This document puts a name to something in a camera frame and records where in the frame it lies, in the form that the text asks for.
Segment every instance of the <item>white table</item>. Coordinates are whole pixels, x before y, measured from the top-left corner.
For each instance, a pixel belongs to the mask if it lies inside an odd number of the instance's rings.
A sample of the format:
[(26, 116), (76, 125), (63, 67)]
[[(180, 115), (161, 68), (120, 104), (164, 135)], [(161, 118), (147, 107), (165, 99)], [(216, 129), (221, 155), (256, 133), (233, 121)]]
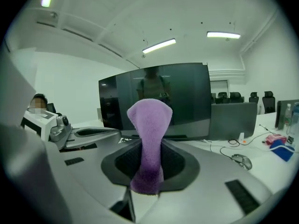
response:
[[(258, 115), (256, 119), (256, 128), (252, 137), (245, 139), (250, 142), (253, 138), (268, 131), (259, 126), (260, 124), (274, 133), (279, 133), (287, 137), (282, 130), (274, 128), (276, 113)], [(252, 162), (252, 169), (249, 172), (263, 182), (269, 190), (274, 194), (284, 188), (289, 187), (299, 167), (299, 154), (294, 153), (288, 162), (285, 162), (272, 151), (269, 147), (263, 144), (262, 141), (269, 135), (262, 135), (252, 141), (247, 146), (240, 145), (236, 148), (223, 148), (221, 151), (227, 155), (242, 154), (247, 156)], [(296, 151), (299, 151), (299, 140)], [(194, 147), (210, 150), (210, 143), (203, 143), (200, 141), (185, 141), (184, 143)], [(221, 147), (233, 147), (237, 145), (230, 145), (227, 141), (212, 141), (212, 152), (220, 153)]]

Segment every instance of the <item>water bottle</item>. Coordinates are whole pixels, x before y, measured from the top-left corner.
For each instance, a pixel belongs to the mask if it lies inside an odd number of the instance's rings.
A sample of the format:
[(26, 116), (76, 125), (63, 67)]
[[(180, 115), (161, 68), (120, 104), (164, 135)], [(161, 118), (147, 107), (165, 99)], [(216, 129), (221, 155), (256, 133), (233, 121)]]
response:
[(295, 103), (293, 108), (293, 115), (291, 126), (289, 129), (288, 143), (293, 144), (295, 137), (299, 134), (299, 102)]
[(289, 128), (291, 124), (291, 119), (292, 119), (291, 104), (288, 104), (285, 110), (285, 130)]

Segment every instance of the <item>black monitor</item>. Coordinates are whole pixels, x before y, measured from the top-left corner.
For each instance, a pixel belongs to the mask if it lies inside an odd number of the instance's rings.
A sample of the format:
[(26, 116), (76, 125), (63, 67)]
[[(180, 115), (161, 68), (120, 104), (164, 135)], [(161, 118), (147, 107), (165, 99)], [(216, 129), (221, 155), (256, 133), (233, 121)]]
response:
[(180, 63), (134, 70), (100, 80), (99, 92), (104, 126), (121, 130), (122, 137), (138, 138), (127, 110), (140, 99), (155, 98), (173, 110), (165, 138), (208, 138), (211, 87), (207, 65)]

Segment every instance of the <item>ceiling beam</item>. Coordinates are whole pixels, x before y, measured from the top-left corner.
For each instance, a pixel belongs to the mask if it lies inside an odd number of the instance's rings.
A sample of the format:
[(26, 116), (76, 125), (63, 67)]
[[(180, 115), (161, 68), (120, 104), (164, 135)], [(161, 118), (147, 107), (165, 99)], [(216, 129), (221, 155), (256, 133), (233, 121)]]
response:
[(110, 22), (107, 24), (106, 29), (100, 31), (98, 36), (95, 39), (95, 43), (101, 43), (104, 36), (111, 32), (112, 27), (116, 24), (121, 18), (125, 17), (126, 15), (130, 14), (130, 11), (136, 7), (136, 4), (141, 2), (142, 0), (124, 0), (121, 4), (119, 4), (115, 8), (115, 12), (112, 15)]
[(62, 29), (66, 19), (66, 12), (70, 8), (71, 0), (64, 0), (58, 15), (57, 28)]

